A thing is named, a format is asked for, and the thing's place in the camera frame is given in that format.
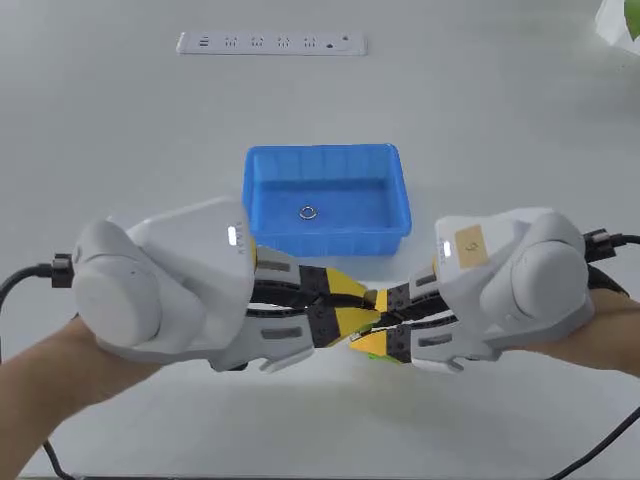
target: orange label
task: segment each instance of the orange label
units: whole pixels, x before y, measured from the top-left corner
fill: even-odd
[[[480,225],[458,230],[455,235],[460,268],[474,268],[489,263],[487,247]]]

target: small ring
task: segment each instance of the small ring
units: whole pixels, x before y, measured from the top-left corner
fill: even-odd
[[[312,220],[318,216],[318,211],[311,205],[305,205],[300,209],[300,218],[303,220]]]

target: table surface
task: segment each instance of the table surface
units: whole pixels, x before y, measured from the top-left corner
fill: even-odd
[[[394,258],[341,262],[374,284],[427,264],[444,214],[549,205],[584,230],[640,233],[640,58],[595,35],[597,7],[5,0],[0,271],[68,251],[95,218],[239,195],[244,153],[260,144],[397,145],[414,231]],[[225,28],[362,30],[369,55],[174,52],[183,30]],[[605,269],[639,294],[638,266],[630,247]],[[2,316],[5,353],[73,312],[69,293],[21,286]],[[83,474],[538,478],[639,397],[635,379],[533,354],[441,376],[341,345],[271,376],[171,366],[53,443]],[[578,477],[638,477],[639,442],[636,427]],[[38,454],[25,473],[50,469]]]

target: blue container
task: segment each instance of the blue container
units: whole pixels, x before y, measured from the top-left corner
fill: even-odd
[[[391,144],[253,147],[242,199],[257,244],[300,257],[392,255],[411,231]]]

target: electrical outlet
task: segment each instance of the electrical outlet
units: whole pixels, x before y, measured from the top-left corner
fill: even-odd
[[[201,55],[366,55],[361,33],[183,32],[179,54]]]

